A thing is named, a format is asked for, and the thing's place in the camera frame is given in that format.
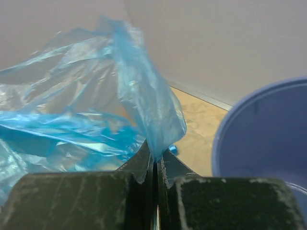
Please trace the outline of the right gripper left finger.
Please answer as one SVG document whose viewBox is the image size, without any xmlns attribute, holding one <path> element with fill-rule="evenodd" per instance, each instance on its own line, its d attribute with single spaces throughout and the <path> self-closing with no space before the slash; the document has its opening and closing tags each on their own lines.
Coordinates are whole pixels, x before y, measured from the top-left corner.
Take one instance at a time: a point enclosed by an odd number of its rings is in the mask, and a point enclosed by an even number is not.
<svg viewBox="0 0 307 230">
<path fill-rule="evenodd" d="M 0 215 L 3 230 L 150 230 L 153 160 L 147 143 L 112 172 L 23 176 Z"/>
</svg>

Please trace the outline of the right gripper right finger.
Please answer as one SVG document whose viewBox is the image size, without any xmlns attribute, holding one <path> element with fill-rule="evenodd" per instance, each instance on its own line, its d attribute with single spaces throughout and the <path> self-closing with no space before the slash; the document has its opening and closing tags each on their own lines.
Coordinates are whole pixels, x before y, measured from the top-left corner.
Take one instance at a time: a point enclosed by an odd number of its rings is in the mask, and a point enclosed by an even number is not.
<svg viewBox="0 0 307 230">
<path fill-rule="evenodd" d="M 290 188 L 277 178 L 202 177 L 170 151 L 157 162 L 163 230 L 304 230 Z"/>
</svg>

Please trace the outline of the blue trash bag roll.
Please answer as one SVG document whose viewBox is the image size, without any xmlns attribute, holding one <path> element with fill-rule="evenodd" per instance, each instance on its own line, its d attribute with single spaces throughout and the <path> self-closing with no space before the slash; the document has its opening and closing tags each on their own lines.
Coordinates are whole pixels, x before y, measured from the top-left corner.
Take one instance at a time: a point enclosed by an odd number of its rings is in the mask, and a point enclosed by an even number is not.
<svg viewBox="0 0 307 230">
<path fill-rule="evenodd" d="M 172 144 L 171 146 L 169 146 L 168 149 L 169 149 L 170 152 L 171 152 L 172 154 L 174 154 L 175 156 L 178 155 L 178 149 L 177 149 L 176 145 Z"/>
</svg>

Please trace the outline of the single blue trash bag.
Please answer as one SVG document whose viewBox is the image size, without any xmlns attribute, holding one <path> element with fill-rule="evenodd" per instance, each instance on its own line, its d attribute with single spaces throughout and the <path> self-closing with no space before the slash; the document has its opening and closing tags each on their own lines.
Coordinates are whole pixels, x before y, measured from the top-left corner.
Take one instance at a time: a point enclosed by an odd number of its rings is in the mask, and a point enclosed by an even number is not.
<svg viewBox="0 0 307 230">
<path fill-rule="evenodd" d="M 187 131 L 181 104 L 142 32 L 101 17 L 58 33 L 0 72 L 0 213 L 28 174 L 112 172 L 147 143 L 156 162 Z"/>
</svg>

